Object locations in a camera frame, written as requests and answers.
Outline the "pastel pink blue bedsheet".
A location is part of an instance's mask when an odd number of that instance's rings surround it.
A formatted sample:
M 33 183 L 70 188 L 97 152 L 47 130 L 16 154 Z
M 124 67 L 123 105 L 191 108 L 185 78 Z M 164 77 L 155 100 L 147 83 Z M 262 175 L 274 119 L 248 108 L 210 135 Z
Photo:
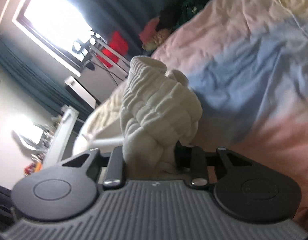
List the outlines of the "pastel pink blue bedsheet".
M 308 0 L 212 0 L 152 58 L 184 73 L 201 102 L 192 143 L 293 178 L 308 230 Z

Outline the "dark teal left curtain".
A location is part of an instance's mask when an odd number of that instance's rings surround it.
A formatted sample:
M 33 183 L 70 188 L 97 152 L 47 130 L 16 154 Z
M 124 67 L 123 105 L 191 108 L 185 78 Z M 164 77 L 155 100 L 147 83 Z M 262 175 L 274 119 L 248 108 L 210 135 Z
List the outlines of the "dark teal left curtain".
M 90 109 L 72 96 L 64 85 L 59 85 L 28 59 L 7 38 L 0 36 L 0 65 L 22 90 L 29 94 L 49 113 L 61 113 L 61 107 L 71 106 L 79 112 L 74 132 L 79 133 L 83 122 L 92 113 Z

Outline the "vanity mirror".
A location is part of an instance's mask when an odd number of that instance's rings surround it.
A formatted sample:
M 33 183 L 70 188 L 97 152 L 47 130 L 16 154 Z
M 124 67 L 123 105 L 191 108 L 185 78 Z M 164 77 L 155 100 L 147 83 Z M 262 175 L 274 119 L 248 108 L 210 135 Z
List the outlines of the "vanity mirror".
M 19 126 L 13 134 L 24 148 L 35 152 L 46 152 L 53 139 L 53 131 L 48 126 L 36 123 Z

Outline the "red cloth on tripod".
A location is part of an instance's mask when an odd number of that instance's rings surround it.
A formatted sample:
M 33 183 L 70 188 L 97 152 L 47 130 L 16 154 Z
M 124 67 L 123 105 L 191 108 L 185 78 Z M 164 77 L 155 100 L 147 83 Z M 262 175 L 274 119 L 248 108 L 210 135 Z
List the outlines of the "red cloth on tripod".
M 115 31 L 112 34 L 109 44 L 106 44 L 101 37 L 96 39 L 99 51 L 105 55 L 106 58 L 109 58 L 113 63 L 118 64 L 121 60 L 127 66 L 130 66 L 130 63 L 125 56 L 129 51 L 129 44 L 121 36 L 119 31 Z

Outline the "dark teal curtain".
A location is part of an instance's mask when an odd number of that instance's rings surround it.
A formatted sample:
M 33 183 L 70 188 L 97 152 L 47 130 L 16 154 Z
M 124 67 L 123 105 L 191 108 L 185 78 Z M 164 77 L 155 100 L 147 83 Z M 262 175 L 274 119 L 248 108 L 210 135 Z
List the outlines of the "dark teal curtain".
M 143 53 L 139 33 L 149 20 L 176 0 L 67 0 L 106 41 L 118 31 L 129 45 L 128 57 Z
M 61 113 L 61 107 L 71 106 L 79 112 L 74 132 L 79 133 L 83 122 L 92 113 L 90 109 L 72 96 L 64 85 L 59 85 L 28 59 L 7 38 L 0 36 L 0 65 L 22 90 L 29 94 L 49 113 Z

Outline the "white garment with black stripe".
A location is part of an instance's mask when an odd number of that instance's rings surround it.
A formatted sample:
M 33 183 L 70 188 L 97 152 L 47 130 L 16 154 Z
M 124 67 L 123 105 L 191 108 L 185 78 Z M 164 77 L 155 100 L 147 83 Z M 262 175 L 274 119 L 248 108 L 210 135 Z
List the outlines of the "white garment with black stripe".
M 174 149 L 177 142 L 191 143 L 202 117 L 187 77 L 161 61 L 136 56 L 124 90 L 114 97 L 120 101 L 119 115 L 93 135 L 90 145 L 102 151 L 122 146 L 127 178 L 182 178 Z

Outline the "dark teal right curtain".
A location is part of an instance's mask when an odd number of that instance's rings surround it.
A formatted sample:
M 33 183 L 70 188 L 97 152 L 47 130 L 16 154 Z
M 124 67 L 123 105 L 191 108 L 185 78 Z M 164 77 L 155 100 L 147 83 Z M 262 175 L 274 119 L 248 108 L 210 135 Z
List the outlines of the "dark teal right curtain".
M 129 45 L 128 57 L 143 53 L 139 33 L 149 20 L 176 0 L 67 0 L 106 41 L 118 31 Z

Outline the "silver tripod stand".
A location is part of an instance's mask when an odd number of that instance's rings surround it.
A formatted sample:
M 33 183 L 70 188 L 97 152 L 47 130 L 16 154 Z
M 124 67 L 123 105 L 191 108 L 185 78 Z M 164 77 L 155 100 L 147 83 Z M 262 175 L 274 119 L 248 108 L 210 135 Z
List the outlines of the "silver tripod stand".
M 100 37 L 100 35 L 92 32 L 91 37 L 85 43 L 81 40 L 75 41 L 72 45 L 72 52 L 82 56 L 82 68 L 94 71 L 99 67 L 101 70 L 105 71 L 113 81 L 124 81 L 129 75 L 130 66 L 127 66 L 121 60 L 118 64 L 115 64 L 109 58 L 106 58 L 105 55 L 99 51 L 96 41 L 97 37 Z

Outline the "white dressing table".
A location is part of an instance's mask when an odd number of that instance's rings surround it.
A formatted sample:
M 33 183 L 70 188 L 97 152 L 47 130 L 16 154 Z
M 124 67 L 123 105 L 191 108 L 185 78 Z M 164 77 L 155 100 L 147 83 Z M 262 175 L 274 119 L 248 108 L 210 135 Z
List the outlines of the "white dressing table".
M 51 167 L 62 160 L 70 135 L 78 119 L 79 112 L 73 107 L 65 105 L 63 109 L 64 114 L 46 152 L 42 169 Z

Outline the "bright window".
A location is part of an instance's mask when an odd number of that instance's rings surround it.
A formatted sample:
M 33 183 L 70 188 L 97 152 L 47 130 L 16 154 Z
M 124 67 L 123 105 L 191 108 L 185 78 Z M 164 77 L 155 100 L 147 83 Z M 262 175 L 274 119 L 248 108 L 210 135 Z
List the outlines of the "bright window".
M 20 0 L 13 23 L 35 44 L 77 77 L 95 32 L 67 0 Z

